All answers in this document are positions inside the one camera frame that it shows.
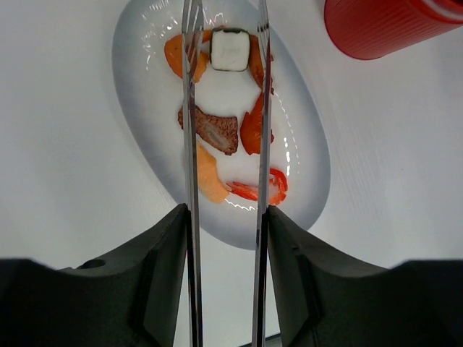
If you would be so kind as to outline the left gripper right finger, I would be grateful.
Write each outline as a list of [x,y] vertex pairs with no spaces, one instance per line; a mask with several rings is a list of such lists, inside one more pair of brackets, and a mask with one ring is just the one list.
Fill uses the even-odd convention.
[[462,262],[383,268],[269,210],[269,257],[284,346],[460,346]]

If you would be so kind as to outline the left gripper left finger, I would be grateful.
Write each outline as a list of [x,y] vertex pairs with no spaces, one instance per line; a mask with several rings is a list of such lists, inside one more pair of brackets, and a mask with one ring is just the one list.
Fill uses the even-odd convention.
[[187,249],[178,205],[76,268],[1,261],[3,346],[171,346]]

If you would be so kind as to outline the brown fried shrimp piece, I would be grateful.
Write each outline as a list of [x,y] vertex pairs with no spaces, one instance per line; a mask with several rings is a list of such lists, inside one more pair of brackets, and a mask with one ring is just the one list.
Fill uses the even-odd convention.
[[263,90],[264,68],[260,56],[258,37],[256,35],[250,35],[250,56],[248,69],[257,86],[260,88],[260,90]]

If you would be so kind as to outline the orange fried food piece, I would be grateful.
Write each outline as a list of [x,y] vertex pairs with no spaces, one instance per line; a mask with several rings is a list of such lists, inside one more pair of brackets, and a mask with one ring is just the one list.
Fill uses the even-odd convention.
[[[175,35],[173,38],[166,42],[164,46],[164,54],[172,72],[175,73],[175,75],[177,75],[178,77],[182,78],[182,34]],[[201,51],[194,74],[195,83],[200,81],[200,78],[207,69],[209,61],[209,52]]]

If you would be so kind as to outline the white sushi roll piece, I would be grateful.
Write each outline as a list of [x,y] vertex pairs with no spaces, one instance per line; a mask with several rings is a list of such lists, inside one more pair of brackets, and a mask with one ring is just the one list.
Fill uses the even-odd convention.
[[239,28],[213,29],[209,53],[214,70],[243,72],[250,59],[250,34]]

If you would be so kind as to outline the red cylindrical container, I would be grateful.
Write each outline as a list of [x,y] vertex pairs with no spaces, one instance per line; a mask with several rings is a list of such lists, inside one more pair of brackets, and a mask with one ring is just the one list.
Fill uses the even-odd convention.
[[373,60],[462,26],[461,1],[326,1],[326,31],[342,53]]

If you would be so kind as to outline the metal tongs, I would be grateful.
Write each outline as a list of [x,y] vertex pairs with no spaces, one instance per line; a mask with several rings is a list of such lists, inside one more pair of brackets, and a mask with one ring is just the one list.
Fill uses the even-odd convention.
[[[266,344],[266,278],[268,252],[268,206],[271,146],[271,37],[266,1],[258,3],[258,43],[263,78],[258,211],[255,248],[254,291],[252,311],[252,346]],[[197,182],[195,130],[195,72],[200,58],[204,33],[203,3],[185,1],[182,12],[182,82],[185,183],[189,219],[187,224],[187,269],[190,303],[190,344],[203,345],[203,310],[200,264],[200,219]]]

